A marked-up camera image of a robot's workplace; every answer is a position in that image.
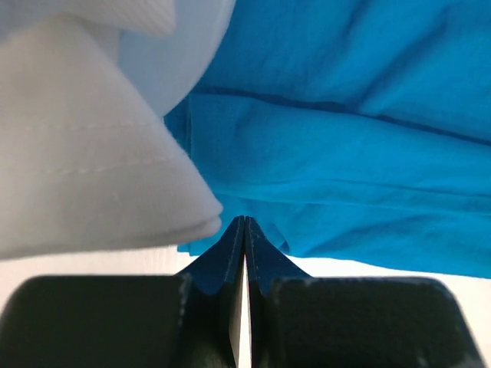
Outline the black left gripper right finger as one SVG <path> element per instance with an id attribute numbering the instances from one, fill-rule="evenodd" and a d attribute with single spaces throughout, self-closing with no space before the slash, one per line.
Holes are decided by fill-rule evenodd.
<path id="1" fill-rule="evenodd" d="M 316 278 L 244 222 L 254 367 L 482 367 L 461 310 L 422 277 Z"/>

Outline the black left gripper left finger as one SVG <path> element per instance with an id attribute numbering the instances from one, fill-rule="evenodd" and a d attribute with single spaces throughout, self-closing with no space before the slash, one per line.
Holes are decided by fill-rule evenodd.
<path id="1" fill-rule="evenodd" d="M 1 316 L 3 367 L 235 367 L 245 219 L 174 275 L 46 275 Z"/>

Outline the blue t-shirt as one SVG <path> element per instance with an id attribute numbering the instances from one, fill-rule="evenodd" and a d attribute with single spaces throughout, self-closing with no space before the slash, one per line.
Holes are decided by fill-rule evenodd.
<path id="1" fill-rule="evenodd" d="M 490 276 L 488 1 L 238 1 L 165 122 L 288 255 Z"/>

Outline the white t-shirt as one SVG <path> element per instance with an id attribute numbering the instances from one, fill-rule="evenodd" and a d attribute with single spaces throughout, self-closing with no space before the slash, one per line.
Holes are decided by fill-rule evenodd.
<path id="1" fill-rule="evenodd" d="M 207 238 L 222 206 L 163 118 L 232 1 L 1 3 L 1 257 Z"/>

